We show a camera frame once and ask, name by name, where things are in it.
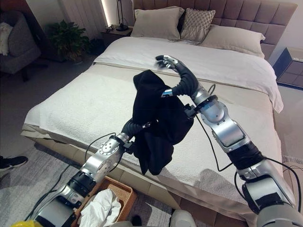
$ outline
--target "lamp base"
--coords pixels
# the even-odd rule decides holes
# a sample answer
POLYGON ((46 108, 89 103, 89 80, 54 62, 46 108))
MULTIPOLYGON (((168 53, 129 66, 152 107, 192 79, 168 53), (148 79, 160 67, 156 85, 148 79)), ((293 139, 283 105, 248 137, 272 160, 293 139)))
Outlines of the lamp base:
POLYGON ((116 28, 116 30, 120 31, 120 32, 125 31, 127 29, 128 29, 128 26, 123 25, 123 24, 118 25, 118 27, 116 28))

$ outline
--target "bed frame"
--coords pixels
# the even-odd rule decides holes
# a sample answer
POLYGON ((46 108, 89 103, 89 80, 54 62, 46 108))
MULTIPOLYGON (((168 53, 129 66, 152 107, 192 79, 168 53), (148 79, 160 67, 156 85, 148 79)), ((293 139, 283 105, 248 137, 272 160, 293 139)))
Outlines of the bed frame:
POLYGON ((279 42, 296 4, 261 0, 134 0, 134 9, 161 9, 179 6, 184 9, 216 10, 212 24, 239 27, 260 32, 266 39, 261 43, 268 60, 279 42))
MULTIPOLYGON (((292 3, 260 0, 133 0, 133 4, 134 9, 160 9, 168 6, 199 10, 215 9, 216 14, 212 21, 213 24, 261 32, 266 37, 266 40, 261 44, 261 48, 267 60, 297 7, 296 4, 292 3)), ((182 24, 183 21, 184 16, 180 18, 179 23, 182 24)), ((84 150, 75 145, 58 142, 55 138, 29 138, 73 161, 83 164, 84 150)), ((188 210, 195 218, 210 226, 225 226, 226 223, 230 223, 234 227, 247 226, 243 221, 221 215, 219 210, 202 200, 198 201, 189 195, 178 194, 173 188, 164 187, 153 181, 148 175, 143 176, 123 165, 118 165, 109 176, 168 204, 174 209, 188 210)))

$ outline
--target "black cloth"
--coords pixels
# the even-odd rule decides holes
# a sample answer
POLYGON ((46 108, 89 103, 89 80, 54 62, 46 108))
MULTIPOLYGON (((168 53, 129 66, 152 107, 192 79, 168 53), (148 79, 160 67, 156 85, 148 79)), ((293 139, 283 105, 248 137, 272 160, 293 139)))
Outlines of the black cloth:
POLYGON ((152 71, 134 76, 137 95, 133 108, 133 122, 151 126, 135 135, 131 151, 139 159, 143 174, 149 170, 158 175, 172 160, 173 145, 181 142, 193 125, 178 97, 161 98, 170 88, 152 71))

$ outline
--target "white tissue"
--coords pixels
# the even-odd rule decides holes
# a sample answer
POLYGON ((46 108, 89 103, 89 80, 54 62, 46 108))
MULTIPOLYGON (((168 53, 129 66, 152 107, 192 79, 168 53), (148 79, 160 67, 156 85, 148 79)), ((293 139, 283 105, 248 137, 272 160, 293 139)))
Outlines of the white tissue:
POLYGON ((111 189, 100 191, 81 211, 80 227, 106 227, 114 223, 121 204, 111 189))

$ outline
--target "wicker basket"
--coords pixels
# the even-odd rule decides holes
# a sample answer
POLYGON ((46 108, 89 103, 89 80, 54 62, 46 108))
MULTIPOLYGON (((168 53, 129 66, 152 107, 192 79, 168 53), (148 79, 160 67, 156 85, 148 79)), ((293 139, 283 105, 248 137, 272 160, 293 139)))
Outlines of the wicker basket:
POLYGON ((77 221, 80 217, 80 212, 85 206, 85 204, 89 201, 90 197, 94 194, 97 194, 99 191, 105 190, 107 188, 113 190, 113 192, 119 198, 119 202, 121 203, 120 213, 116 221, 125 221, 127 219, 127 216, 131 211, 131 208, 137 198, 137 195, 131 187, 106 176, 102 182, 96 184, 93 190, 85 198, 82 205, 75 211, 75 215, 77 216, 77 218, 76 220, 74 220, 71 227, 79 226, 77 224, 77 221))

